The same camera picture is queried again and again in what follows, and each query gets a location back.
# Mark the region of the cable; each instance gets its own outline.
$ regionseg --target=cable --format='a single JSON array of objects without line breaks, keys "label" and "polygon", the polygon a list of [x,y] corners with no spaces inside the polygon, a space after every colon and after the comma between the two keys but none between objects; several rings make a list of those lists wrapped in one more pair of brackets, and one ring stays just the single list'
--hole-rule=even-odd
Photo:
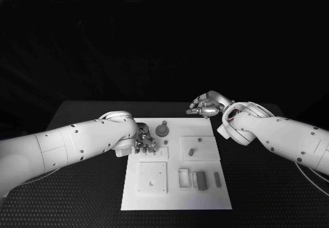
[{"label": "cable", "polygon": [[321,187],[314,183],[314,181],[309,179],[309,177],[306,176],[306,174],[304,173],[304,170],[302,170],[302,168],[299,167],[299,164],[298,163],[295,163],[296,164],[296,166],[298,166],[298,168],[301,169],[301,172],[302,172],[302,174],[305,175],[305,177],[308,178],[308,180],[312,182],[312,184],[319,188],[319,190],[329,196],[329,194],[321,189]]},{"label": "cable", "polygon": [[54,174],[60,169],[61,169],[61,168],[58,168],[57,170],[54,170],[54,171],[52,171],[51,173],[48,173],[44,177],[38,178],[37,180],[34,180],[34,181],[31,181],[31,182],[26,182],[26,183],[24,183],[24,184],[21,184],[21,185],[31,184],[31,183],[34,183],[35,181],[39,181],[41,179],[44,179],[45,177],[48,177],[51,174]]},{"label": "cable", "polygon": [[309,168],[311,169],[311,171],[317,174],[317,176],[319,177],[319,178],[322,178],[328,183],[329,183],[329,180],[312,169],[312,168]]}]

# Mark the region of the black table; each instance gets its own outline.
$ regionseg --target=black table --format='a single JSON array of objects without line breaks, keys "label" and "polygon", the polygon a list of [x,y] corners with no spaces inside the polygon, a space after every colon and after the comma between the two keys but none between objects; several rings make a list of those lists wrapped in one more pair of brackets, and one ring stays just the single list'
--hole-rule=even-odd
[{"label": "black table", "polygon": [[[278,105],[260,105],[283,116]],[[48,130],[122,110],[135,118],[203,118],[185,114],[188,107],[179,102],[67,101]],[[117,158],[112,151],[15,188],[0,210],[0,227],[329,227],[329,197],[296,164],[270,153],[259,140],[249,146],[226,140],[217,132],[221,114],[211,123],[233,210],[120,211],[128,157]],[[317,183],[327,187],[319,178]]]}]

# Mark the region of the robotic hand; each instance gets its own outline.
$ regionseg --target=robotic hand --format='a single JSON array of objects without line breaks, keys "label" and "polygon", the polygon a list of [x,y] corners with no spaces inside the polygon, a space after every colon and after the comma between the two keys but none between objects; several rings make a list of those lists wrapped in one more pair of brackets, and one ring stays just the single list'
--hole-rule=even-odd
[{"label": "robotic hand", "polygon": [[110,149],[117,157],[155,152],[149,126],[129,112],[106,113],[100,119],[0,141],[0,198],[29,179],[55,171]]},{"label": "robotic hand", "polygon": [[329,175],[329,132],[273,113],[253,102],[231,101],[216,91],[203,94],[192,102],[188,114],[204,118],[223,112],[218,128],[226,139],[242,145],[256,138],[267,150],[314,170]]}]

